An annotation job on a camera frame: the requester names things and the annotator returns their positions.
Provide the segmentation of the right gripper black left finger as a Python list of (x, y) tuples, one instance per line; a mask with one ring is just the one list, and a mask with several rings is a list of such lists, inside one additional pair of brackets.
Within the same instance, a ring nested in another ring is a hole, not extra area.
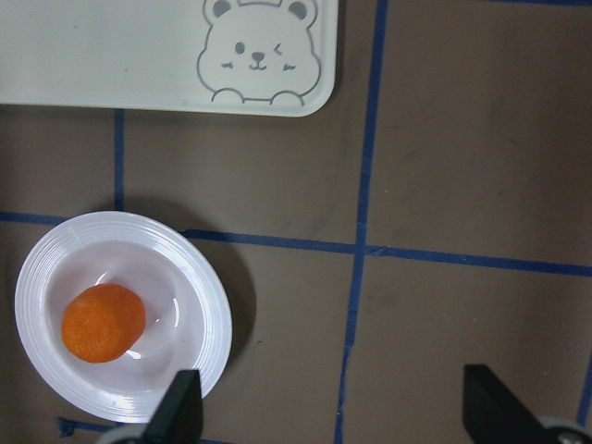
[(141, 434), (141, 443), (199, 443), (204, 429), (200, 372), (178, 371)]

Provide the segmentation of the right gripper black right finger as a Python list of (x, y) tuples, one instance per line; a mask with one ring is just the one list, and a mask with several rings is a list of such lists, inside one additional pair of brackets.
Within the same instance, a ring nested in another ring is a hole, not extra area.
[(484, 364), (463, 368), (462, 424), (473, 443), (558, 442)]

